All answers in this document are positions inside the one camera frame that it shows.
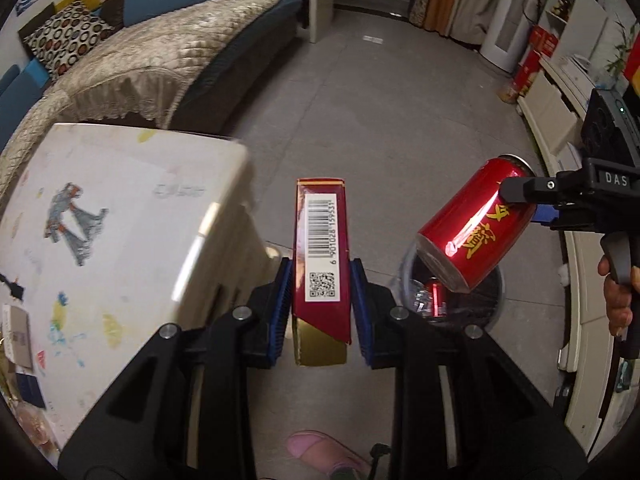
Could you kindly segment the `person's right hand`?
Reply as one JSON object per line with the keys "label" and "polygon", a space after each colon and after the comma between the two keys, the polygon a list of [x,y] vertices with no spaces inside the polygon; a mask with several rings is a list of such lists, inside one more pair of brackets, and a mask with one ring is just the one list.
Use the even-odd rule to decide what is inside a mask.
{"label": "person's right hand", "polygon": [[623,335],[634,315],[631,311],[632,291],[638,292],[640,286],[640,270],[638,266],[631,268],[631,289],[616,284],[610,272],[608,258],[603,256],[598,264],[598,273],[604,278],[603,295],[608,317],[608,330],[614,337]]}

